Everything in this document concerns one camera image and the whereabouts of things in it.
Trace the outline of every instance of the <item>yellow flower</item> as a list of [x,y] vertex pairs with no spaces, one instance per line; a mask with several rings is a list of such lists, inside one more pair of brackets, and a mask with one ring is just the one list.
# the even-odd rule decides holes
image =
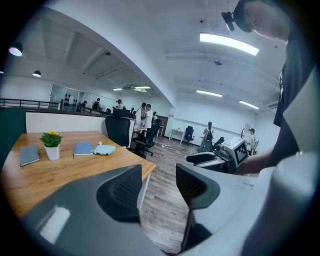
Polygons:
[[48,131],[48,134],[53,135],[53,136],[60,136],[59,133],[57,133],[57,132],[55,132],[53,130]]

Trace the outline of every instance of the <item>black shirt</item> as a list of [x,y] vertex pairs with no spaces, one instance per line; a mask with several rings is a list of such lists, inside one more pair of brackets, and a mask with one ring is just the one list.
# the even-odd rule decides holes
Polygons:
[[269,167],[276,166],[282,159],[299,151],[294,135],[283,118],[283,113],[304,86],[314,64],[315,62],[303,36],[292,25],[286,46],[286,60],[279,78],[280,94],[273,121],[281,129],[270,156]]

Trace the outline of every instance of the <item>blue notebook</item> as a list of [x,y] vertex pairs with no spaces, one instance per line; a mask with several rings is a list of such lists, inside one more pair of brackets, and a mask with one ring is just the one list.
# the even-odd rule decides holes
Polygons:
[[92,142],[77,142],[75,144],[74,156],[92,155]]
[[20,149],[20,166],[26,166],[39,161],[39,154],[36,145],[24,146]]

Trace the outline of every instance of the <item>light blue cloth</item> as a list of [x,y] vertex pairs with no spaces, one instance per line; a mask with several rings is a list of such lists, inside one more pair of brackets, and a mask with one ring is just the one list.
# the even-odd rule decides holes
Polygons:
[[96,154],[111,155],[115,150],[116,150],[115,146],[99,144],[98,146],[96,146],[94,150],[92,150],[92,153],[94,153],[95,155]]

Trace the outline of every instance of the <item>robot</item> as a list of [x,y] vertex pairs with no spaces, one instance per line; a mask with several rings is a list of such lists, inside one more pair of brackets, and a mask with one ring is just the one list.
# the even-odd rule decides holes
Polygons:
[[186,157],[186,161],[194,166],[233,174],[249,157],[245,140],[232,138],[216,146],[214,152],[195,153]]

